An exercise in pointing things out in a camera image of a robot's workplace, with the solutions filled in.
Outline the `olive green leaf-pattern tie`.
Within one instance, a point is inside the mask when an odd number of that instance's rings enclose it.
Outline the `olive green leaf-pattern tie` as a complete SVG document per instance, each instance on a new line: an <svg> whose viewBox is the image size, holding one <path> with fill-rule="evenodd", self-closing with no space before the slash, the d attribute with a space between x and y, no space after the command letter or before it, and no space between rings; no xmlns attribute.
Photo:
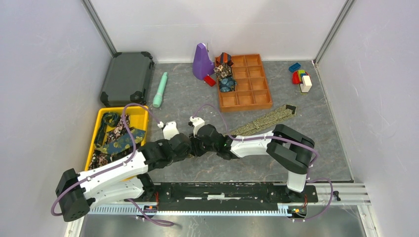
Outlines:
<svg viewBox="0 0 419 237"><path fill-rule="evenodd" d="M233 130L231 135L250 136L255 135L265 129L282 123L296 115L297 107L294 105L282 105L279 108Z"/></svg>

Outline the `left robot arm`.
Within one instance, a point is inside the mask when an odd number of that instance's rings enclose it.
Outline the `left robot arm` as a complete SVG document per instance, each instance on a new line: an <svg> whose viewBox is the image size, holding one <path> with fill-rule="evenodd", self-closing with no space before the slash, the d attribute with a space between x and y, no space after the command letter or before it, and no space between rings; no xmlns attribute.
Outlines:
<svg viewBox="0 0 419 237"><path fill-rule="evenodd" d="M129 198L150 201L155 187L142 183L140 175L185 160L192 152L189 137L179 133L168 139L147 142L130 155L96 169L77 173L63 172L51 207L54 216L65 222L75 221L102 204Z"/></svg>

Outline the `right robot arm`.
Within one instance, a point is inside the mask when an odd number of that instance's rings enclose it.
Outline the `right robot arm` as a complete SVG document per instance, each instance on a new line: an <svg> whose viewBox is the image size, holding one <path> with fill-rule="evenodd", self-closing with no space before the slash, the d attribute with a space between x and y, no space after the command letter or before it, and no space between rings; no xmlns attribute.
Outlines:
<svg viewBox="0 0 419 237"><path fill-rule="evenodd" d="M189 135L192 154L200 157L207 152L231 160L248 156L270 156L288 171L286 197L299 201L305 196L305 184L312 160L318 152L315 142L284 125L278 124L272 131L251 136L223 135L206 124Z"/></svg>

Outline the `blue yellow-flower tie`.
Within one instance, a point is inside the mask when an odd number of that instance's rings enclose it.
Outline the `blue yellow-flower tie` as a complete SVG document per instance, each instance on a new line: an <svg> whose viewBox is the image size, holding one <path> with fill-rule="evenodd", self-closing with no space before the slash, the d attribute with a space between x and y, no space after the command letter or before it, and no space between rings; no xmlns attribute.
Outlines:
<svg viewBox="0 0 419 237"><path fill-rule="evenodd" d="M117 139L116 141L106 144L106 145L102 145L94 150L99 150L106 154L117 154L129 148L132 148L134 143L137 148L140 147L141 142L145 138L146 131L133 128L131 130L131 134L132 134L133 139L130 137L128 133L126 133L125 135Z"/></svg>

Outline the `black pink-floral tie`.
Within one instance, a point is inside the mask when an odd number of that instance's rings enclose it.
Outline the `black pink-floral tie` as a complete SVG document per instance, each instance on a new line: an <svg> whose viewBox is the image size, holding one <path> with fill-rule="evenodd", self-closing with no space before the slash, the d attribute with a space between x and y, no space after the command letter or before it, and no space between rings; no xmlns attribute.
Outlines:
<svg viewBox="0 0 419 237"><path fill-rule="evenodd" d="M127 133L127 130L124 126L123 119L120 118L117 122L115 127L112 127L112 129L105 133L105 141L104 145L112 143L119 139L121 136L125 135Z"/></svg>

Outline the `yellow plastic bin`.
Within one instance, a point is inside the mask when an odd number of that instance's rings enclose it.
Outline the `yellow plastic bin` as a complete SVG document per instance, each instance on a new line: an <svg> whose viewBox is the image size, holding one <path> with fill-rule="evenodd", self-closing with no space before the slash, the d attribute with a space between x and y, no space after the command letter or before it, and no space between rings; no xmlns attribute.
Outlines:
<svg viewBox="0 0 419 237"><path fill-rule="evenodd" d="M99 168L130 155L133 151L132 140L127 134L123 121L133 134L136 147L145 144L149 113L142 107L103 108L98 112L85 171Z"/></svg>

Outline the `dark green striped tie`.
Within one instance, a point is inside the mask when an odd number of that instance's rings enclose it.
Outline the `dark green striped tie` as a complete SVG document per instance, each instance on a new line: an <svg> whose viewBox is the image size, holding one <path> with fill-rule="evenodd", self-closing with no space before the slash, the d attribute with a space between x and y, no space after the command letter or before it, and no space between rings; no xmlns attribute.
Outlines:
<svg viewBox="0 0 419 237"><path fill-rule="evenodd" d="M106 112L103 114L93 142L95 148L103 145L107 127L116 127L120 118L121 115L116 112Z"/></svg>

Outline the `dark brown-leaf tie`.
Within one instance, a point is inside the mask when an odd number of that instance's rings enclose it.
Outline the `dark brown-leaf tie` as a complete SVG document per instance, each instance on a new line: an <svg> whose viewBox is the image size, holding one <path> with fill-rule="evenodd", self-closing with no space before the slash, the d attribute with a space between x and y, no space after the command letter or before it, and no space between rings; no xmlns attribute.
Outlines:
<svg viewBox="0 0 419 237"><path fill-rule="evenodd" d="M131 153L132 153L132 148L129 148L117 154L106 154L99 150L94 150L92 159L90 163L88 164L87 169L92 170L92 169L102 167L104 165L107 165L119 159L122 159L130 155Z"/></svg>

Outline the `orange wooden compartment tray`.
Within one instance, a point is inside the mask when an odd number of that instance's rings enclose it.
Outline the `orange wooden compartment tray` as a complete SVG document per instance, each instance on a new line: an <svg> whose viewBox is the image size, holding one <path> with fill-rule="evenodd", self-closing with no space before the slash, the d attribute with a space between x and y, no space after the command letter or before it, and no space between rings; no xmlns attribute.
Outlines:
<svg viewBox="0 0 419 237"><path fill-rule="evenodd" d="M273 105L264 66L259 54L233 55L235 91L218 92L222 112L266 110Z"/></svg>

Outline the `dark grey suitcase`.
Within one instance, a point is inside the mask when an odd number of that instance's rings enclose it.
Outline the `dark grey suitcase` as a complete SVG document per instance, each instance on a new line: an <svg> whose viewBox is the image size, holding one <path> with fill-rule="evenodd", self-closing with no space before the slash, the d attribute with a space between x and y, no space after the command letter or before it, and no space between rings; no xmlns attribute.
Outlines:
<svg viewBox="0 0 419 237"><path fill-rule="evenodd" d="M99 95L100 101L105 107L124 107L129 103L146 105L154 64L148 51L114 54Z"/></svg>

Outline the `rolled orange navy tie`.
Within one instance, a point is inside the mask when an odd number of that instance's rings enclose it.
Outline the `rolled orange navy tie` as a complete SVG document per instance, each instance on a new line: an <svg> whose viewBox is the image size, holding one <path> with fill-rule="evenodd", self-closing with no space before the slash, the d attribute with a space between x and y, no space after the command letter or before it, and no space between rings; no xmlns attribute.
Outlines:
<svg viewBox="0 0 419 237"><path fill-rule="evenodd" d="M234 65L232 62L232 56L226 52L223 52L218 57L216 57L215 64L217 67L221 64L226 64L230 67Z"/></svg>

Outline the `red toy block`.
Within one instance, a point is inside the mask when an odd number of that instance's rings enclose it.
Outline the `red toy block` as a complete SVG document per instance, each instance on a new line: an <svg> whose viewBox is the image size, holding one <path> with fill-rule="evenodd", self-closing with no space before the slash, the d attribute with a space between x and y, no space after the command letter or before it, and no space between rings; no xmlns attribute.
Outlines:
<svg viewBox="0 0 419 237"><path fill-rule="evenodd" d="M299 77L298 71L293 72L292 83L293 84L301 84L301 79Z"/></svg>

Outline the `white toy block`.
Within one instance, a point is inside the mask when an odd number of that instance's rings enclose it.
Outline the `white toy block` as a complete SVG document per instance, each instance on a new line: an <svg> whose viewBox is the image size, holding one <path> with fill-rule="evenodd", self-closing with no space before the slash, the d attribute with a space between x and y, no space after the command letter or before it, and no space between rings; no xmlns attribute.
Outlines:
<svg viewBox="0 0 419 237"><path fill-rule="evenodd" d="M302 93L308 93L312 87L311 77L304 75L301 77L302 83L300 84L300 90Z"/></svg>

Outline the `blue toy brick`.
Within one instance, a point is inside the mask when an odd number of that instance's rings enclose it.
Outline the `blue toy brick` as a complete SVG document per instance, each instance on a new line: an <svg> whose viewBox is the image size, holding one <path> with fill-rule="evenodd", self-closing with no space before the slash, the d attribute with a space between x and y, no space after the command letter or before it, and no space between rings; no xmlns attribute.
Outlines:
<svg viewBox="0 0 419 237"><path fill-rule="evenodd" d="M289 66L289 71L291 73L294 73L296 71L298 71L301 68L301 65L299 63L294 63L291 66Z"/></svg>

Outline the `green toy block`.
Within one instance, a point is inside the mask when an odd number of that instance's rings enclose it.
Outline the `green toy block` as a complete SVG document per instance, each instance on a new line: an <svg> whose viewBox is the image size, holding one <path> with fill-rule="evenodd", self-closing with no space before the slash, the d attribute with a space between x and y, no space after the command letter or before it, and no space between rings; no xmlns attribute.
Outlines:
<svg viewBox="0 0 419 237"><path fill-rule="evenodd" d="M307 72L305 70L297 70L297 75L299 77L305 76L307 75Z"/></svg>

